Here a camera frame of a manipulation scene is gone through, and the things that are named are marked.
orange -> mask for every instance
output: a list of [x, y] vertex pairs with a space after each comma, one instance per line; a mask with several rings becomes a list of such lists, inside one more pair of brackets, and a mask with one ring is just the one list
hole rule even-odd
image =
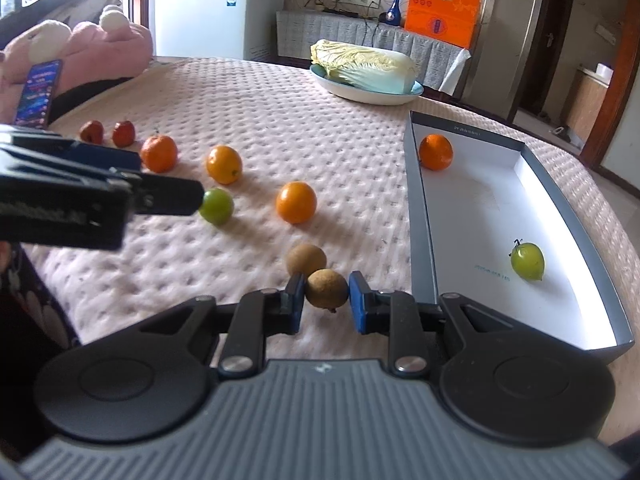
[[219, 184], [232, 184], [242, 175], [242, 159], [229, 146], [215, 146], [206, 161], [207, 173]]
[[285, 222], [300, 224], [314, 215], [317, 204], [316, 194], [309, 184], [289, 182], [278, 193], [276, 211]]
[[171, 171], [178, 162], [178, 147], [166, 135], [154, 135], [145, 140], [140, 149], [140, 158], [154, 173]]
[[453, 148], [447, 137], [440, 134], [426, 136], [418, 148], [420, 164], [427, 170], [441, 171], [451, 165]]

cabinet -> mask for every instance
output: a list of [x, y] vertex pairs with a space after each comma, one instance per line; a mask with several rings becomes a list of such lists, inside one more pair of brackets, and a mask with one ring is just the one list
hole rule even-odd
[[595, 72], [579, 68], [560, 114], [562, 124], [586, 142], [609, 85]]

green tomato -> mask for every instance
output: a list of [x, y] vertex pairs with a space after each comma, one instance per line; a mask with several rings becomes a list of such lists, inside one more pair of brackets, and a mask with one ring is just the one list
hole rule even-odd
[[521, 244], [515, 241], [516, 246], [511, 251], [511, 267], [516, 274], [525, 280], [542, 280], [545, 273], [545, 257], [536, 244]]
[[215, 226], [220, 226], [234, 213], [234, 199], [219, 187], [209, 189], [202, 199], [200, 215]]

plush bunny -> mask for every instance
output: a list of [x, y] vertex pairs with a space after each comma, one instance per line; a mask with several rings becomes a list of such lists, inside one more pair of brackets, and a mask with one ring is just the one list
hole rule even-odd
[[31, 66], [62, 60], [54, 97], [85, 83], [140, 75], [153, 54], [151, 33], [131, 23], [116, 6], [107, 6], [99, 25], [46, 20], [30, 28], [0, 52], [0, 123], [14, 120], [22, 86]]

phone screen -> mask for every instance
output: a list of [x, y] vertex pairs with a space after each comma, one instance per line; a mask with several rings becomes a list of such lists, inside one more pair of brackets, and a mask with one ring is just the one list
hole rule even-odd
[[33, 65], [22, 88], [15, 115], [16, 126], [45, 128], [49, 109], [53, 100], [53, 91], [62, 69], [62, 60], [55, 59]]

